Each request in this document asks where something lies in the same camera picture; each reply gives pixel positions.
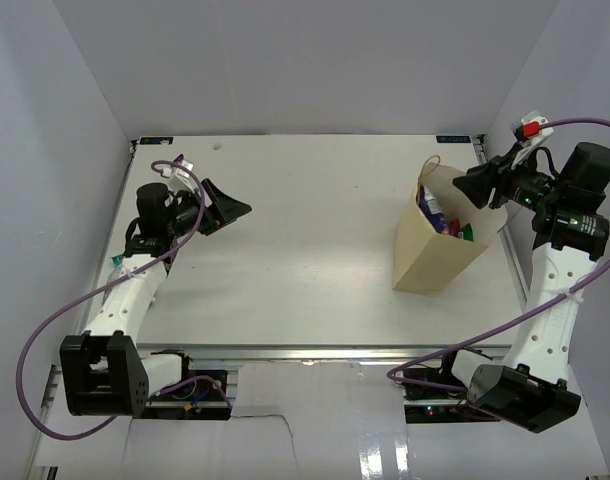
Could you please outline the dark blue purple snack bag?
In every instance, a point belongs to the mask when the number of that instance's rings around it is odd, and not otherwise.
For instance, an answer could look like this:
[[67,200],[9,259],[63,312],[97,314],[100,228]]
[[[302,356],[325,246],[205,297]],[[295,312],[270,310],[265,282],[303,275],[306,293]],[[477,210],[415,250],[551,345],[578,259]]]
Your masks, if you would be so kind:
[[417,205],[437,233],[449,233],[449,224],[443,209],[435,195],[425,186],[419,188]]

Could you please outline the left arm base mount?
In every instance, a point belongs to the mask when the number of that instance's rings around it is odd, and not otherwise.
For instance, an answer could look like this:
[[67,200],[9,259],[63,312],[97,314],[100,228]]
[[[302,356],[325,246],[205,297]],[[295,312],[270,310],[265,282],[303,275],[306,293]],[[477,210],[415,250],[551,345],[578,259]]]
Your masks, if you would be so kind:
[[[237,392],[238,373],[235,370],[190,369],[188,378],[208,376],[219,384],[231,404]],[[230,408],[214,384],[207,379],[194,380],[179,390],[153,397],[141,415],[142,419],[179,421],[226,421]]]

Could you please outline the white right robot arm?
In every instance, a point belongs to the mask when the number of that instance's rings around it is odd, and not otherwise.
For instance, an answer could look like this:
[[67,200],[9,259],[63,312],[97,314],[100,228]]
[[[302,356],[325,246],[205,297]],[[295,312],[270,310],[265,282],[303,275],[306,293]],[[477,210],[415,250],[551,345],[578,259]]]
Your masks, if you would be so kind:
[[531,210],[536,234],[526,312],[502,361],[461,350],[436,374],[438,390],[496,419],[541,433],[579,410],[568,388],[568,355],[582,302],[582,281],[594,278],[610,233],[598,214],[610,182],[610,149],[581,142],[563,169],[537,167],[537,148],[512,149],[472,168],[453,184],[478,208],[508,201]]

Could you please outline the pink Fox's candy bag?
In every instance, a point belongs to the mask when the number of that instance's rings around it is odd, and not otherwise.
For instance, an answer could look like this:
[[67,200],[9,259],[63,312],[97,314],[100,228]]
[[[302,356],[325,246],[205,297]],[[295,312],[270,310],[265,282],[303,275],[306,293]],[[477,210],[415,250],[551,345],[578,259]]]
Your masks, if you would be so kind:
[[461,224],[458,219],[454,219],[449,223],[448,233],[453,237],[459,237],[461,230]]

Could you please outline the green Fox's candy bag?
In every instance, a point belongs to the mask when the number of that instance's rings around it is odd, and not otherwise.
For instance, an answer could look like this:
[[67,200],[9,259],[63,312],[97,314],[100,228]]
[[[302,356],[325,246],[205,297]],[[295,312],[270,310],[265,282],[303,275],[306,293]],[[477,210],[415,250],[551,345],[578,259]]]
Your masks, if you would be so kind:
[[467,223],[467,224],[463,225],[460,228],[460,230],[459,230],[458,237],[460,239],[473,242],[474,241],[474,233],[473,233],[472,225],[470,223]]

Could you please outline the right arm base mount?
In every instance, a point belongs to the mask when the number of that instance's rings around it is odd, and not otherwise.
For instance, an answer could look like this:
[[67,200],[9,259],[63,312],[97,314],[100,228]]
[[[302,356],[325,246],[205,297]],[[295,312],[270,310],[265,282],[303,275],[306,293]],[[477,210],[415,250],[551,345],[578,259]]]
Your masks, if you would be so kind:
[[496,423],[498,419],[471,407],[464,393],[404,385],[404,412],[408,425]]

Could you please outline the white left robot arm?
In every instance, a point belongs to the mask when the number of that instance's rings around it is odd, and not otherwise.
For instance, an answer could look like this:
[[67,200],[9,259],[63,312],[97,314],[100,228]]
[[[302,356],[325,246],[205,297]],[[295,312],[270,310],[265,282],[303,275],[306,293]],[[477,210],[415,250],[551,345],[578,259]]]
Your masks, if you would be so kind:
[[136,208],[125,235],[119,284],[105,294],[83,332],[66,336],[60,346],[66,402],[76,416],[138,417],[147,400],[164,389],[176,399],[194,392],[197,377],[182,354],[142,358],[137,337],[180,242],[194,233],[211,235],[252,211],[209,179],[194,191],[145,184],[136,191]]

